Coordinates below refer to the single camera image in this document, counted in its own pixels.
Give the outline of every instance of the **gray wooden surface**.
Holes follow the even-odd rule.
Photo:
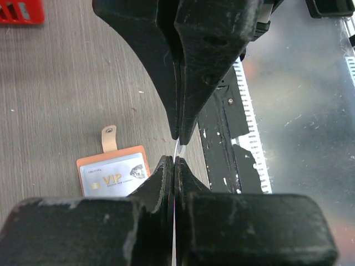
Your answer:
[[[145,147],[151,171],[174,152],[147,72],[91,1],[44,4],[42,26],[0,27],[0,224],[24,198],[81,195],[75,162],[102,152],[107,125],[119,147]],[[197,130],[187,153],[206,183]]]

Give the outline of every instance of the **id badge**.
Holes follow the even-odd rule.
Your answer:
[[[85,197],[125,197],[150,176],[144,148],[117,150],[115,132],[115,126],[103,129],[103,154],[77,161]]]

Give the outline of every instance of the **thin white strip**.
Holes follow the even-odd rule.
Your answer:
[[[179,138],[177,138],[175,144],[173,162],[175,163],[176,157],[185,158],[185,152],[186,152],[186,145],[180,145],[180,140]]]
[[[263,193],[272,193],[270,178],[268,176],[267,167],[265,163],[264,152],[262,150],[259,131],[255,120],[254,109],[251,103],[251,98],[248,90],[242,63],[238,59],[233,64],[235,73],[237,75],[240,95],[243,101],[244,112],[248,123],[250,133],[238,137],[239,144],[242,148],[249,150],[256,162],[256,169],[260,175],[261,190]],[[231,140],[232,144],[236,144],[235,139]]]

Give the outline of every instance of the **scuffed black paint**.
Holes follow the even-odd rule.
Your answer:
[[[200,113],[199,129],[211,190],[262,193],[251,152],[231,143],[249,133],[233,68]]]

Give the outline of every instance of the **white film strip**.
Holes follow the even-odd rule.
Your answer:
[[[272,193],[270,178],[268,176],[267,167],[265,163],[264,152],[262,150],[259,131],[255,120],[254,109],[251,103],[251,98],[248,90],[242,63],[238,59],[233,64],[235,73],[237,75],[239,91],[244,106],[244,112],[249,127],[249,134],[238,137],[238,141],[231,140],[232,144],[239,145],[251,152],[256,162],[256,169],[260,176],[261,190],[263,193]]]

